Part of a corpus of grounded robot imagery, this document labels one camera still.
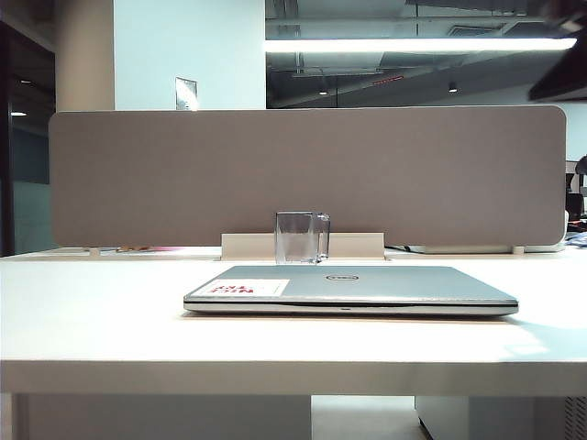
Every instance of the white desk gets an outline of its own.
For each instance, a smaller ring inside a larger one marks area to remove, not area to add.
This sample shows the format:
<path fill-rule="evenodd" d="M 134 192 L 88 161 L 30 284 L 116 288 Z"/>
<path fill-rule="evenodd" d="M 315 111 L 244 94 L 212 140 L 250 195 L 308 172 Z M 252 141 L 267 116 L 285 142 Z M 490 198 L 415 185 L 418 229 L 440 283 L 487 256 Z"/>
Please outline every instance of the white desk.
<path fill-rule="evenodd" d="M 194 316 L 182 297 L 230 264 L 5 258 L 2 390 L 587 394 L 587 250 L 392 257 L 380 264 L 454 266 L 513 294 L 520 311 L 492 321 Z"/>

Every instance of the fluorescent light fixture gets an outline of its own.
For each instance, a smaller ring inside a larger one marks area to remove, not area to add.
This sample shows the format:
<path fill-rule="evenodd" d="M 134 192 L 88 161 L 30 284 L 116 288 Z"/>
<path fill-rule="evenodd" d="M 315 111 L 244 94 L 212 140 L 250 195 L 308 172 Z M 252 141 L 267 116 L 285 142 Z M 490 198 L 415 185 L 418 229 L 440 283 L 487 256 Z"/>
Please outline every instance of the fluorescent light fixture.
<path fill-rule="evenodd" d="M 396 38 L 396 39 L 267 39 L 270 53 L 466 53 L 566 50 L 576 38 Z"/>

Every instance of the mug handle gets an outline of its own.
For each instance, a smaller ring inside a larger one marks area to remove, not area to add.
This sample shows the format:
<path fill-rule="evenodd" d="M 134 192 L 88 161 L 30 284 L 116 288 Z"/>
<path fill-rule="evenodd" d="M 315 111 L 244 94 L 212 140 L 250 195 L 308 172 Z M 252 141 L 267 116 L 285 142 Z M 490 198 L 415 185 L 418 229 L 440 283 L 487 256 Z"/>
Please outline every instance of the mug handle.
<path fill-rule="evenodd" d="M 318 225 L 318 258 L 316 259 L 319 263 L 323 259 L 328 258 L 328 246 L 330 242 L 330 215 L 320 213 L 316 216 L 319 221 Z"/>

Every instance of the clear glass mug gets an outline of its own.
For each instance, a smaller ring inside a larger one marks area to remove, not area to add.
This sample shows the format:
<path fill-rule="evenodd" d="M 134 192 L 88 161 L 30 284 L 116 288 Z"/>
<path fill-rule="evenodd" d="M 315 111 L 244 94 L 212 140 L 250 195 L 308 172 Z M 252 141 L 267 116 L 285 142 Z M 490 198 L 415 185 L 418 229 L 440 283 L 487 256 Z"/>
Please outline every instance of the clear glass mug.
<path fill-rule="evenodd" d="M 328 258 L 330 216 L 311 211 L 275 215 L 275 262 L 317 264 Z"/>

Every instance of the silver laptop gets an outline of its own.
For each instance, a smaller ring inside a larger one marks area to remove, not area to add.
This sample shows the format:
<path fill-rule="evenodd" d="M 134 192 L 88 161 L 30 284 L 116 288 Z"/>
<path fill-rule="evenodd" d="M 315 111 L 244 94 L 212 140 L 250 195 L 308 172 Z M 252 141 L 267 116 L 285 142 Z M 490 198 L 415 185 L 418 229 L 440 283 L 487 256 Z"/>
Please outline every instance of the silver laptop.
<path fill-rule="evenodd" d="M 517 300 L 449 267 L 235 266 L 185 295 L 183 307 L 222 314 L 499 316 Z"/>

